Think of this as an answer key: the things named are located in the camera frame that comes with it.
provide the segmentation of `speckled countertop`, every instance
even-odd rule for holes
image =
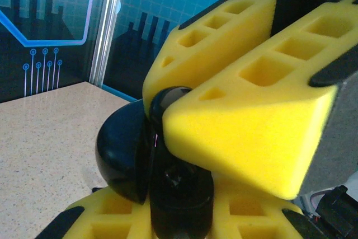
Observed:
[[[102,123],[127,101],[89,83],[0,104],[0,238],[34,238],[92,187]]]

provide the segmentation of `yellow foam block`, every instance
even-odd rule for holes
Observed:
[[[337,92],[308,81],[357,43],[358,5],[319,6],[172,104],[163,116],[168,149],[279,198],[295,198]],[[175,70],[180,77],[183,71]]]
[[[85,208],[63,239],[158,239],[150,224],[149,201],[134,204],[109,187],[76,203]],[[282,213],[288,201],[228,180],[215,181],[213,224],[207,239],[302,239]]]
[[[173,29],[143,84],[146,113],[160,90],[195,88],[270,37],[276,0],[228,0]]]

